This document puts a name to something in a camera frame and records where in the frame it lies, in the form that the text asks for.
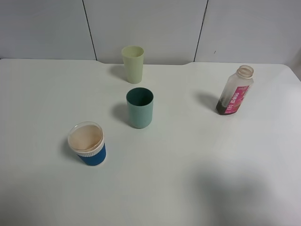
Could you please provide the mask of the clear bottle pink label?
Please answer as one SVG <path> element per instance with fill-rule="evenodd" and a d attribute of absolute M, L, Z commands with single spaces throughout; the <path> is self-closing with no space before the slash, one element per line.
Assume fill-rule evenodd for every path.
<path fill-rule="evenodd" d="M 230 115 L 238 111 L 253 84 L 253 73 L 252 67 L 242 65 L 228 78 L 216 105 L 219 115 Z"/>

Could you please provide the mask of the teal green plastic cup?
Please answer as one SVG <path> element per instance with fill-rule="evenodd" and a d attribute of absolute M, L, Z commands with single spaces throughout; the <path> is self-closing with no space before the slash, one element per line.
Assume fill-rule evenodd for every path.
<path fill-rule="evenodd" d="M 132 126 L 138 129 L 149 126 L 153 114 L 153 93 L 147 88 L 137 87 L 128 91 L 126 100 Z"/>

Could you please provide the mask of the pale yellow plastic cup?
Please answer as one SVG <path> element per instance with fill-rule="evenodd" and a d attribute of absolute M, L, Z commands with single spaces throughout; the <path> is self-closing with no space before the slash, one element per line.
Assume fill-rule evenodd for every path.
<path fill-rule="evenodd" d="M 126 46 L 121 51 L 127 81 L 137 84 L 142 81 L 144 50 L 139 46 Z"/>

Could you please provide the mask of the blue sleeved cup clear lid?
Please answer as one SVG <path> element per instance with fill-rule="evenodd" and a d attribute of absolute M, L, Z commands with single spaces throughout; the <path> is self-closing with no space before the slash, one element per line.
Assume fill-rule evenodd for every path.
<path fill-rule="evenodd" d="M 103 129 L 95 122 L 87 121 L 75 125 L 69 132 L 68 146 L 89 166 L 97 166 L 106 158 Z"/>

